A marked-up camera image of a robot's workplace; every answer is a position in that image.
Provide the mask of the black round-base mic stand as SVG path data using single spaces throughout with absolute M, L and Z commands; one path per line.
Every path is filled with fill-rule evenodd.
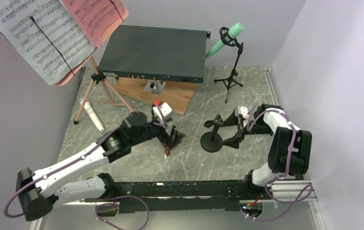
M 204 133 L 200 138 L 201 147 L 210 153 L 218 152 L 222 148 L 222 137 L 218 134 L 218 130 L 223 126 L 223 119 L 217 114 L 213 120 L 207 120 L 204 123 L 205 128 L 211 128 L 212 131 Z

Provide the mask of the white microphone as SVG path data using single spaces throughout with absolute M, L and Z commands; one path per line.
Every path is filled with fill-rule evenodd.
M 98 118 L 96 112 L 94 111 L 94 109 L 92 108 L 91 104 L 89 101 L 87 101 L 84 105 L 84 110 L 87 112 L 88 116 L 90 117 L 91 121 L 93 122 L 93 124 L 95 125 L 95 127 L 100 131 L 103 132 L 105 131 L 104 125 L 102 124 L 102 122 L 100 121 L 100 119 Z

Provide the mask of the green microphone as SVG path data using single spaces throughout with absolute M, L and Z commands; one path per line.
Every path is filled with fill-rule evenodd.
M 231 28 L 222 27 L 219 30 L 220 40 L 214 44 L 206 53 L 205 58 L 208 59 L 220 51 L 224 46 L 241 47 L 237 41 L 237 37 L 243 32 L 244 26 L 241 23 L 236 23 Z

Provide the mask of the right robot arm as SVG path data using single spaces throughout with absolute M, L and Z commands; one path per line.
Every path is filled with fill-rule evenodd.
M 265 186 L 279 179 L 293 179 L 304 175 L 309 168 L 312 133 L 296 126 L 278 105 L 265 104 L 248 110 L 236 107 L 222 122 L 223 127 L 236 126 L 237 133 L 222 145 L 239 148 L 246 135 L 273 136 L 267 162 L 249 173 L 248 183 L 243 185 L 243 194 L 256 198 Z

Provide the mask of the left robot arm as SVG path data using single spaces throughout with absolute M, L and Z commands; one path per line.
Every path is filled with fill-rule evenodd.
M 148 122 L 146 114 L 132 112 L 122 124 L 71 157 L 46 168 L 32 171 L 24 168 L 17 174 L 16 194 L 22 216 L 33 221 L 47 215 L 54 206 L 82 198 L 112 200 L 116 187 L 112 177 L 103 173 L 90 180 L 72 180 L 92 169 L 110 164 L 131 152 L 131 148 L 157 138 L 168 156 L 185 134 L 176 126 L 168 133 L 158 118 Z

